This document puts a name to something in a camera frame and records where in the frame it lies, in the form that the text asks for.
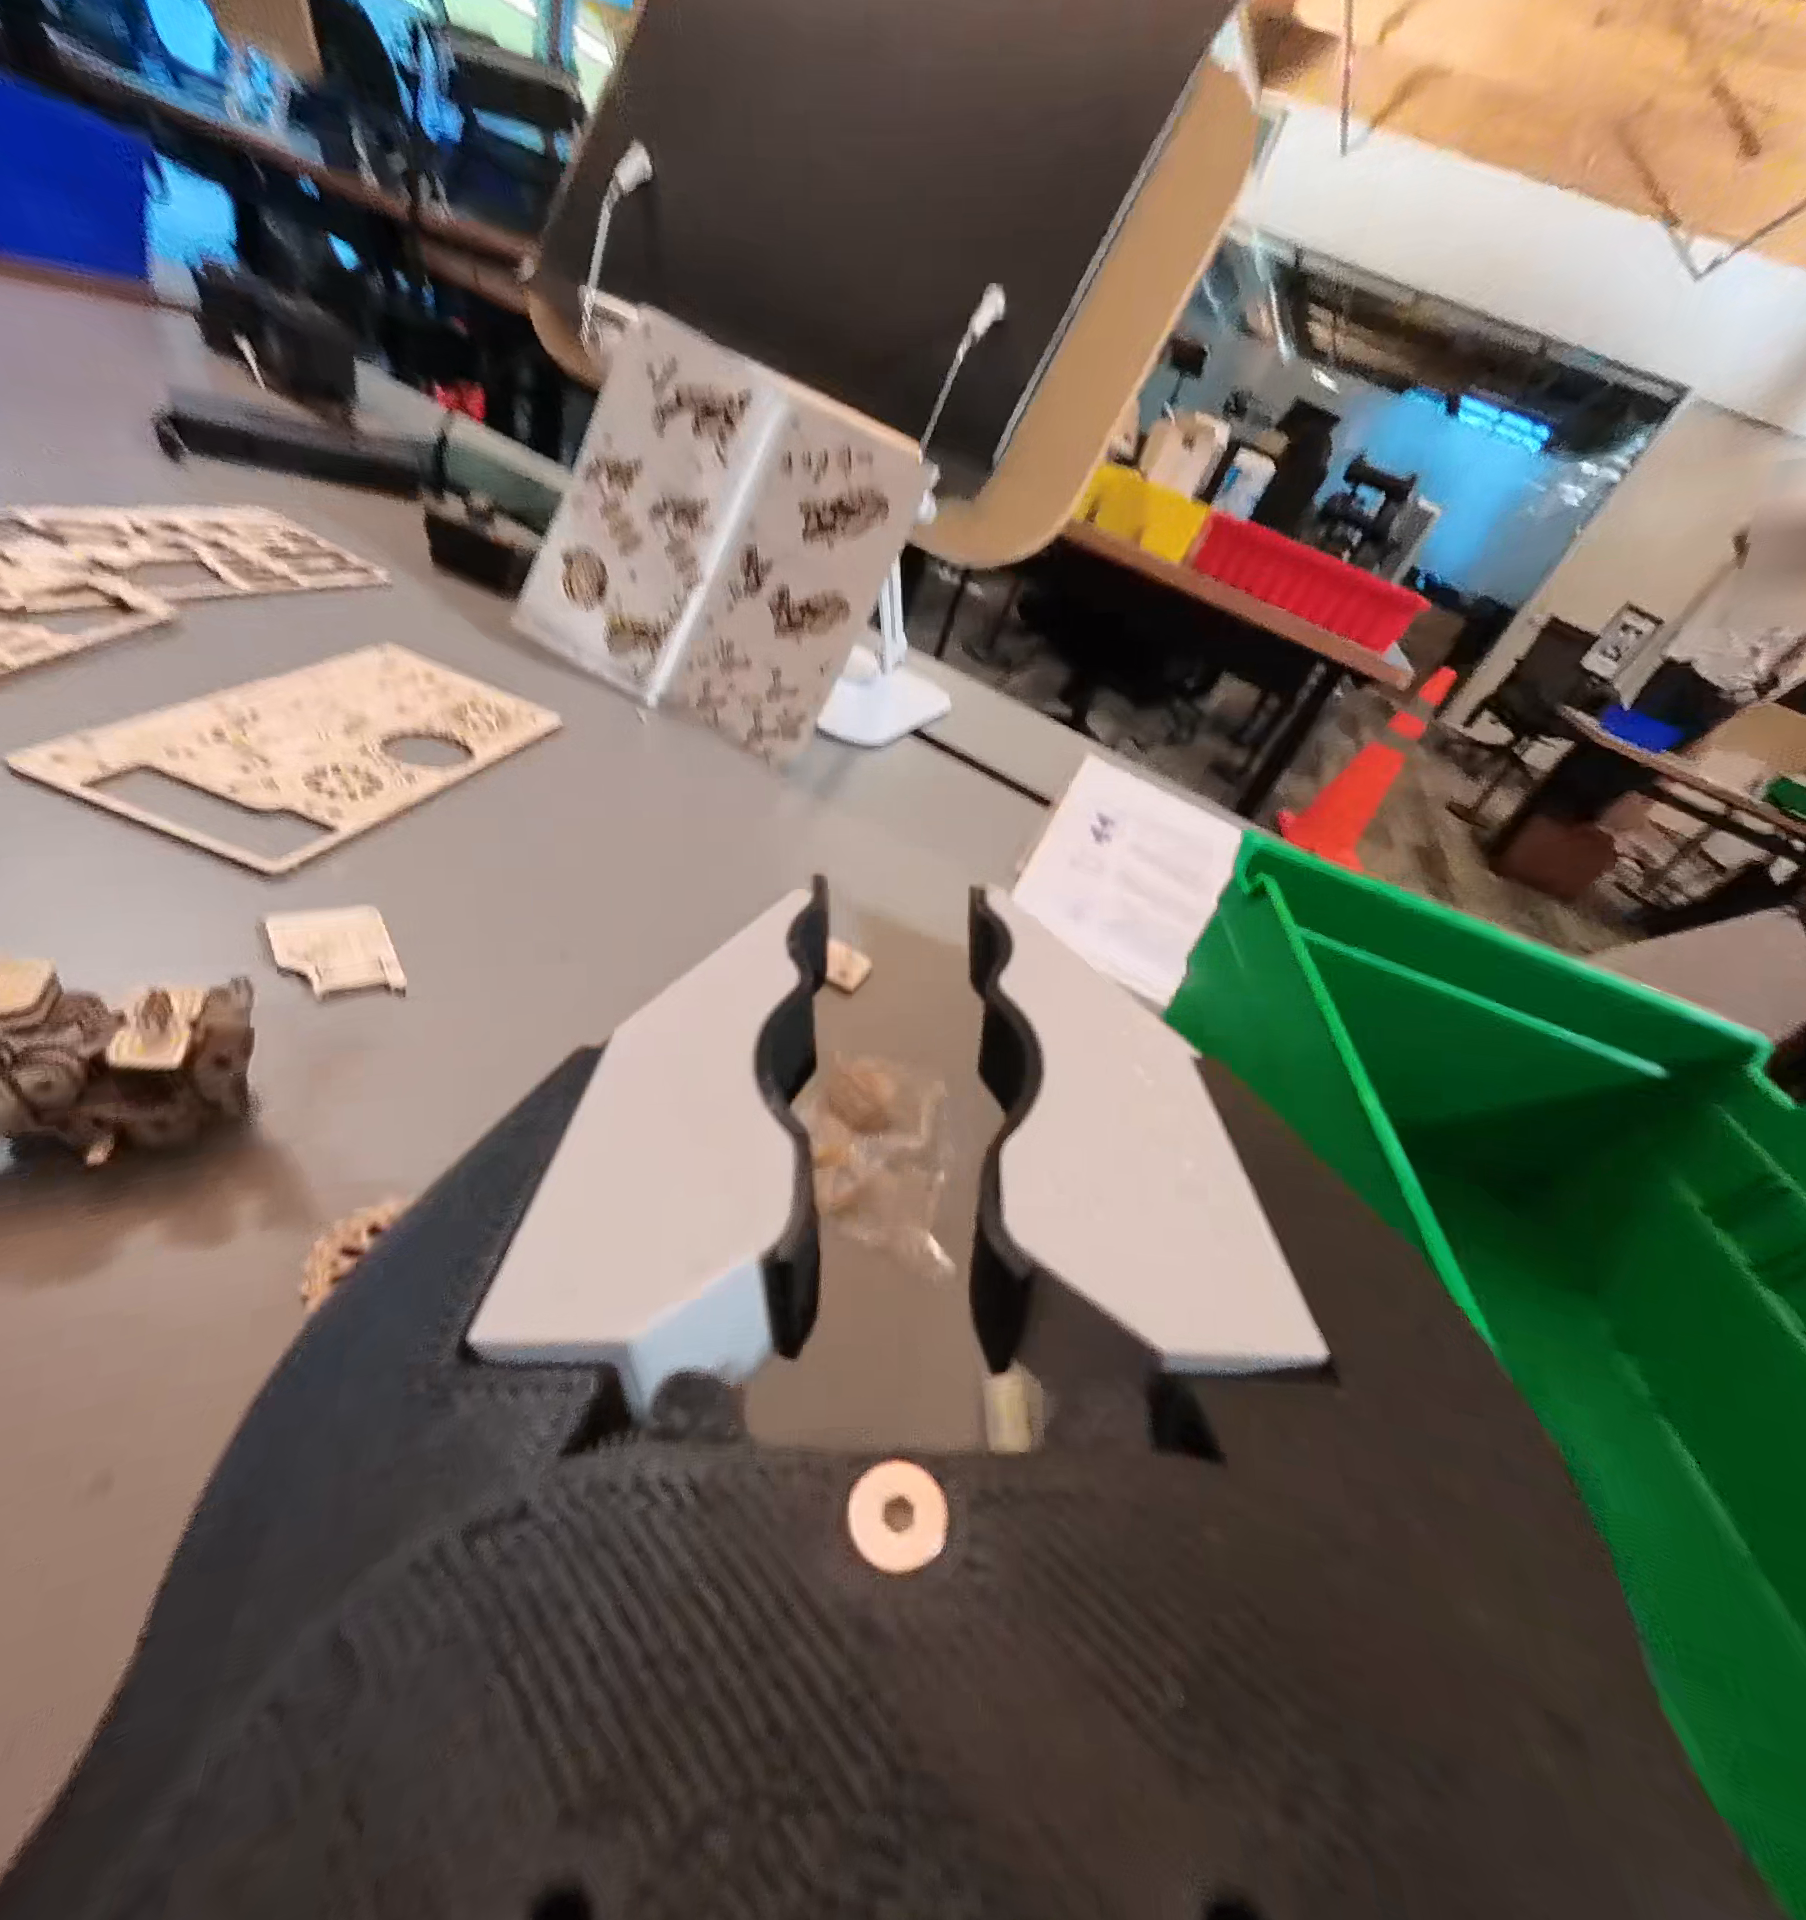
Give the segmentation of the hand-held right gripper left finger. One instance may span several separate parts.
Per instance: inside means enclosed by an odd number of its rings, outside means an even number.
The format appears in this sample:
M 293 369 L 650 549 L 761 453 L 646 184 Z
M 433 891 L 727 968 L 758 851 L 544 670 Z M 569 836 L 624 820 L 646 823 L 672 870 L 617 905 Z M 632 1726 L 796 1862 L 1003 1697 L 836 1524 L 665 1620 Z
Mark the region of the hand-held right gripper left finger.
M 775 894 L 598 1046 L 464 1326 L 497 1368 L 609 1368 L 632 1414 L 672 1376 L 800 1357 L 818 1323 L 812 1149 L 825 878 Z

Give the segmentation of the clear plastic bag of parts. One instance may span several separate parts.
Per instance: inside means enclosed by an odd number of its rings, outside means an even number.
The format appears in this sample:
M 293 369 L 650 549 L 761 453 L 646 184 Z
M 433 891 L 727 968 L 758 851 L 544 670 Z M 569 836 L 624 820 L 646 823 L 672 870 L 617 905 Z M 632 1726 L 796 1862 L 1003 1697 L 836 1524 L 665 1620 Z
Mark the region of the clear plastic bag of parts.
M 948 1087 L 885 1057 L 833 1057 L 796 1095 L 818 1217 L 845 1237 L 948 1286 L 935 1233 L 951 1182 Z

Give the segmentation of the grey desk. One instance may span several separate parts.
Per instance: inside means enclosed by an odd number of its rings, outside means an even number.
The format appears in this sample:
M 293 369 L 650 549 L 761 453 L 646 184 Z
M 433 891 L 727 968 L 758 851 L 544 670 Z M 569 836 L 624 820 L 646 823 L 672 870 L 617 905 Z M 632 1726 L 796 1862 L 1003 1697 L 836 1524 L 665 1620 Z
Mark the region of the grey desk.
M 0 503 L 271 503 L 382 589 L 182 612 L 167 635 L 0 684 L 0 955 L 90 990 L 254 982 L 254 1121 L 117 1169 L 0 1166 L 0 1870 L 80 1756 L 149 1590 L 253 1393 L 301 1326 L 340 1217 L 417 1198 L 569 1046 L 605 1039 L 761 905 L 822 871 L 873 982 L 825 1046 L 917 1057 L 975 1137 L 964 891 L 1011 883 L 1094 747 L 954 667 L 906 747 L 812 747 L 792 777 L 638 717 L 429 566 L 418 513 L 156 453 L 167 390 L 228 390 L 194 326 L 0 272 Z M 3 768 L 3 756 L 407 646 L 561 731 L 417 815 L 254 878 Z M 314 999 L 261 919 L 376 905 L 407 997 Z

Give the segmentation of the round wooden gear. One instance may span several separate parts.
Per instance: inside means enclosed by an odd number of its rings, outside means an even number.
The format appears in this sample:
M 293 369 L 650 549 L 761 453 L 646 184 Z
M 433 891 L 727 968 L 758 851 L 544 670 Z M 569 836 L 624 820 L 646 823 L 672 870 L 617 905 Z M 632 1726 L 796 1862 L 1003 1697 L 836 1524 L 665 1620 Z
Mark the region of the round wooden gear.
M 301 1286 L 297 1286 L 301 1313 L 326 1309 L 407 1205 L 410 1205 L 407 1198 L 382 1198 L 382 1200 L 340 1217 L 326 1233 L 314 1233 L 301 1260 Z

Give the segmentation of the white printed paper sheet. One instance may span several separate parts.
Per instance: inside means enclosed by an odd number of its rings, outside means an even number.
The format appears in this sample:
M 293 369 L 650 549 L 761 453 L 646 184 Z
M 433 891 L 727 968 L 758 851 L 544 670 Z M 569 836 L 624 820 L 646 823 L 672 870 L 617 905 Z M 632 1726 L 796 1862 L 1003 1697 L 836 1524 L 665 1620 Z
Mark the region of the white printed paper sheet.
M 1129 997 L 1164 1012 L 1246 829 L 1089 756 L 1020 865 L 1011 901 Z

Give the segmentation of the small slotted wooden panel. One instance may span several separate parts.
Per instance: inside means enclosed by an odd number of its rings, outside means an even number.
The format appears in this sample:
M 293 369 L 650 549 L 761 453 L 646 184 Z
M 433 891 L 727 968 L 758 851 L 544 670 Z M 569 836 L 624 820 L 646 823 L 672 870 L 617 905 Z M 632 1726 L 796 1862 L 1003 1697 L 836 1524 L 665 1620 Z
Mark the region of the small slotted wooden panel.
M 261 919 L 261 931 L 274 968 L 301 976 L 314 999 L 407 997 L 407 968 L 376 905 L 278 909 Z

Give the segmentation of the green plastic bin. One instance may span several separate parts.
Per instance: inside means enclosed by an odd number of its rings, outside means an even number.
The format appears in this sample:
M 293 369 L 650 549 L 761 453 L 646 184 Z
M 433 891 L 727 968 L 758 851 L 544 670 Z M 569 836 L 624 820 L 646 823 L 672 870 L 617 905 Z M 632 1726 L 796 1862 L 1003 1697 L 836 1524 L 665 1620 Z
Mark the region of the green plastic bin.
M 1806 1108 L 1769 1043 L 1263 831 L 1164 1021 L 1437 1267 L 1806 1916 Z

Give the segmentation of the orange traffic cone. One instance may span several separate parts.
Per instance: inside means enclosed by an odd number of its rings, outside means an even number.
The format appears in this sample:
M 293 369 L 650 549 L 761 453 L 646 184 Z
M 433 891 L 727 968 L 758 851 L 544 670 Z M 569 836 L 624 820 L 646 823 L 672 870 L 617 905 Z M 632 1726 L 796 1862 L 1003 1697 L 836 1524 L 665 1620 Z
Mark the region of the orange traffic cone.
M 1452 681 L 1452 667 L 1437 667 L 1387 723 L 1387 731 L 1366 741 L 1304 807 L 1281 807 L 1276 836 L 1312 857 L 1361 871 L 1357 844 Z

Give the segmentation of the white gooseneck lamp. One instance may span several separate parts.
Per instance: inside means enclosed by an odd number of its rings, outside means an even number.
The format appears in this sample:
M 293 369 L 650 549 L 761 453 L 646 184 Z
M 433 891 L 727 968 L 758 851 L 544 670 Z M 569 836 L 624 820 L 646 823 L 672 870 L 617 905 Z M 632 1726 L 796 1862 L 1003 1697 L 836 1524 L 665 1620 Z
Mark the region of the white gooseneck lamp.
M 951 404 L 951 390 L 969 361 L 969 351 L 993 332 L 993 326 L 1006 317 L 1006 287 L 986 284 L 978 308 L 964 321 L 964 332 L 943 369 L 932 409 L 917 431 L 917 456 L 925 456 L 925 499 L 916 509 L 916 523 L 935 517 L 935 460 L 929 456 L 935 421 Z M 818 710 L 818 731 L 825 741 L 856 747 L 856 750 L 885 750 L 917 725 L 932 725 L 951 715 L 951 696 L 935 689 L 929 675 L 909 667 L 909 635 L 906 635 L 906 566 L 892 557 L 892 572 L 873 601 L 873 631 L 849 648 L 833 696 Z
M 617 157 L 617 165 L 605 184 L 598 216 L 596 216 L 596 240 L 588 240 L 583 277 L 576 287 L 576 299 L 580 299 L 580 347 L 598 347 L 598 293 L 605 293 L 605 249 L 609 249 L 610 219 L 617 219 L 621 200 L 632 191 L 638 191 L 650 180 L 652 180 L 652 160 L 650 160 L 650 147 L 633 135 Z

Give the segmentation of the brown wooden table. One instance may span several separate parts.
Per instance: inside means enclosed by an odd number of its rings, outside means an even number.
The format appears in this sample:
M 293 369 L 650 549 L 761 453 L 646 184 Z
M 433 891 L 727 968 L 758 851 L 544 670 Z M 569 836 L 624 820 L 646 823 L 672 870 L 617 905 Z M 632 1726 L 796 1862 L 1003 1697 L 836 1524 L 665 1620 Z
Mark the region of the brown wooden table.
M 1068 653 L 1059 715 L 1072 731 L 1094 731 L 1089 715 L 1095 696 L 1129 675 L 1164 696 L 1169 656 L 1181 653 L 1201 653 L 1220 675 L 1235 675 L 1241 648 L 1285 653 L 1276 681 L 1288 697 L 1229 787 L 1229 807 L 1246 823 L 1269 820 L 1281 780 L 1344 684 L 1419 689 L 1419 670 L 1397 646 L 1375 653 L 1206 572 L 1112 537 L 1095 525 L 1067 523 L 1044 557 L 1059 566 L 1068 589 L 1089 593 L 1094 617 L 1117 617 L 1117 625 L 1084 631 Z

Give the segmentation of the red plastic bin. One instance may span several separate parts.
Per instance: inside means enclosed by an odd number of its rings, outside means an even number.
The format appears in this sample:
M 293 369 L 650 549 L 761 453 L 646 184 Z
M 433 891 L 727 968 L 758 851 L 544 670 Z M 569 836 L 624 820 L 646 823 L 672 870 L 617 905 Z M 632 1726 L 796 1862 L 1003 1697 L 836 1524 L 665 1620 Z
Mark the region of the red plastic bin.
M 1190 557 L 1191 572 L 1293 612 L 1366 653 L 1387 653 L 1432 608 L 1419 589 L 1379 581 L 1269 525 L 1213 513 Z

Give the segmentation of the yellow plastic bin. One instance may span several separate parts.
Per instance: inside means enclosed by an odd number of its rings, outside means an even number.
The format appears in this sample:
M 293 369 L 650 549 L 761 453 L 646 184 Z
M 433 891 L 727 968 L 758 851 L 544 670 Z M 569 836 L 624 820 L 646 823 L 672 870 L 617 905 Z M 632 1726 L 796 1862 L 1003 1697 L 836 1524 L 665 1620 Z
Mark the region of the yellow plastic bin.
M 1213 509 L 1132 464 L 1100 460 L 1077 493 L 1072 523 L 1132 543 L 1145 557 L 1190 560 L 1206 534 Z

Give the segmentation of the laser-cut wooden parts sheet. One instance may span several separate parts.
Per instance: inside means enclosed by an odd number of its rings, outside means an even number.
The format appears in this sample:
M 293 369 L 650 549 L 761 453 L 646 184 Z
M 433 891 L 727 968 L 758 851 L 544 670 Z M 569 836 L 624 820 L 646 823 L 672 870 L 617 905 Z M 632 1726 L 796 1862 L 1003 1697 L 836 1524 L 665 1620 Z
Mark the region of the laser-cut wooden parts sheet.
M 66 589 L 0 601 L 0 681 L 175 625 L 177 608 L 137 589 Z
M 382 566 L 271 509 L 0 509 L 0 612 L 149 612 L 382 583 Z

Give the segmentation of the dark overhead panel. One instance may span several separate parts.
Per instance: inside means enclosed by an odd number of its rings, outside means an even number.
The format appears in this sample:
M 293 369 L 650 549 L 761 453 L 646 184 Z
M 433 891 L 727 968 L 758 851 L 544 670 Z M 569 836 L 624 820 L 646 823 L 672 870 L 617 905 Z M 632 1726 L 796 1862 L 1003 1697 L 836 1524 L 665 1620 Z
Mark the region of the dark overhead panel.
M 617 157 L 598 303 L 652 308 L 917 440 L 986 284 L 929 456 L 917 549 L 1011 566 L 1072 517 L 1223 240 L 1257 157 L 1246 4 L 652 0 L 536 240 L 538 347 L 598 382 L 580 277 Z

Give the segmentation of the background shelving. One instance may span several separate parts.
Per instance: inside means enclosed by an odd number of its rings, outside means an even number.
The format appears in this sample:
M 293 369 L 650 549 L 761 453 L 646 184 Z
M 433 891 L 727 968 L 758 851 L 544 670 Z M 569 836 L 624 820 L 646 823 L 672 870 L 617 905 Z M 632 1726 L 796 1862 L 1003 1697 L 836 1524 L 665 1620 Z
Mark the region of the background shelving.
M 160 157 L 220 184 L 232 259 L 356 332 L 382 367 L 473 421 L 566 456 L 580 390 L 544 355 L 517 293 L 583 92 L 544 4 L 288 4 L 310 28 L 297 73 L 209 16 L 209 73 L 164 55 L 146 116 Z

